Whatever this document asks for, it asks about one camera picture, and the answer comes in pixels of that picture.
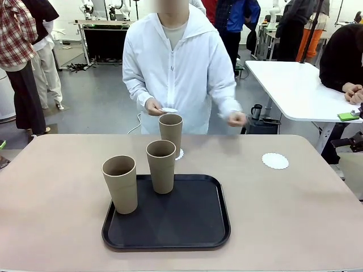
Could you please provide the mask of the person's right hand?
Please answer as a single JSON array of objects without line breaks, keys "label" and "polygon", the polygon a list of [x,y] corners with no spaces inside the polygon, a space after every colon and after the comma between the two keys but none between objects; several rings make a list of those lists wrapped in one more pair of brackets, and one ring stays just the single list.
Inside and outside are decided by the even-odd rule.
[{"label": "person's right hand", "polygon": [[160,103],[154,98],[149,98],[146,101],[145,109],[150,116],[161,116],[164,114]]}]

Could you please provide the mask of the person's left hand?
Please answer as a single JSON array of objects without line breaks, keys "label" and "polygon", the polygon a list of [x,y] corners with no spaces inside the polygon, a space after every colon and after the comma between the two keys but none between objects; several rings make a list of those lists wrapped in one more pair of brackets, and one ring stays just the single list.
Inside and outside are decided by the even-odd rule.
[{"label": "person's left hand", "polygon": [[227,123],[231,127],[244,127],[247,123],[247,117],[242,112],[233,111],[230,113]]}]

